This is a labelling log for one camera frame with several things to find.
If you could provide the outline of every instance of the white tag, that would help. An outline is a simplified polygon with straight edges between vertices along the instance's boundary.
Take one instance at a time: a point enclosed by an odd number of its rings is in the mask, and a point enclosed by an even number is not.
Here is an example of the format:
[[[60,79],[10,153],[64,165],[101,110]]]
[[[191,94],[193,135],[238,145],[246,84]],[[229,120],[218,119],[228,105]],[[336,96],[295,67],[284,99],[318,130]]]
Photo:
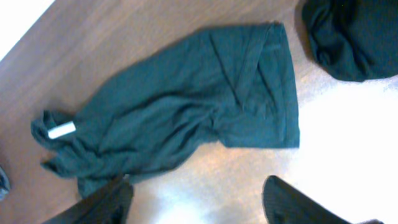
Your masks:
[[[49,138],[56,139],[74,131],[76,131],[75,124],[73,124],[73,121],[69,121],[65,124],[61,124],[60,126],[50,129]]]

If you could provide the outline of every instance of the wrinkled cloth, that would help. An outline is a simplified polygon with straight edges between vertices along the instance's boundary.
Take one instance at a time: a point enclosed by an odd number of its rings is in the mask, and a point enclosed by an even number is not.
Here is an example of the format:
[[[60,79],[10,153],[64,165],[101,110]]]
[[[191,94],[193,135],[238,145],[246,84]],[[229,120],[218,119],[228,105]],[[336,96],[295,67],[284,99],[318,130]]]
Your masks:
[[[315,61],[334,78],[398,74],[398,1],[309,0],[302,17]]]
[[[112,177],[132,184],[175,169],[203,143],[299,146],[292,59],[282,24],[205,29],[115,75],[70,116],[45,111],[35,140],[44,168],[77,177],[83,197]],[[49,139],[73,121],[76,131]]]

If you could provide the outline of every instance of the black fabric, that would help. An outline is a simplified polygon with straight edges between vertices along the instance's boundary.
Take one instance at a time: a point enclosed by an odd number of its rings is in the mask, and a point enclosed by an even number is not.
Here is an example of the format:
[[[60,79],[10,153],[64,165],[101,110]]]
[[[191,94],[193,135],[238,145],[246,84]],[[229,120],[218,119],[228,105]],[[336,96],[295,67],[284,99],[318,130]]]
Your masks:
[[[58,139],[50,128],[73,121]],[[204,142],[299,146],[292,59],[282,24],[198,32],[110,79],[76,115],[45,111],[38,143],[58,156],[42,165],[78,177],[83,197],[119,174],[131,183],[178,167]]]
[[[315,60],[336,79],[398,74],[397,0],[309,0],[302,17]]]

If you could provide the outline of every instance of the wooden floor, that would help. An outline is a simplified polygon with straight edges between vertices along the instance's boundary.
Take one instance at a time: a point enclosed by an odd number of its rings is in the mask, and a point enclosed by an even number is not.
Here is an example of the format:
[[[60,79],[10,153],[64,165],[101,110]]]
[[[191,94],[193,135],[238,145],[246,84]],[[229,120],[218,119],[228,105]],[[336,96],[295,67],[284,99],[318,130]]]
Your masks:
[[[136,185],[129,223],[267,223],[268,175],[350,222],[398,223],[398,78],[334,80],[313,63],[293,0],[59,0],[0,62],[0,165],[12,191],[0,223],[41,223],[78,200],[75,180],[44,171],[30,135],[44,109],[77,111],[118,70],[210,25],[280,21],[294,61],[301,146],[199,147],[181,166]]]

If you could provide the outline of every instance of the black object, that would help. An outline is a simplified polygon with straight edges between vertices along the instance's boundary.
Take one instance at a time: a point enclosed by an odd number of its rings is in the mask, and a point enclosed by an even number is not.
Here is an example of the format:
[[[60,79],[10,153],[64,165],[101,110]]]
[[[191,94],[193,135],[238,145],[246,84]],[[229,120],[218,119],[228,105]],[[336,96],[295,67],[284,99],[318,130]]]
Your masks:
[[[209,28],[110,79],[76,115],[45,111],[43,166],[78,177],[86,197],[119,174],[134,184],[177,168],[203,143],[299,146],[299,110],[282,24]],[[57,139],[48,130],[73,121]]]
[[[264,184],[262,202],[269,224],[350,224],[274,175]]]
[[[0,167],[0,201],[4,200],[11,189],[10,181],[5,171]]]
[[[336,79],[398,74],[397,0],[309,0],[302,17],[315,60]]]
[[[133,188],[118,177],[45,224],[126,223]]]

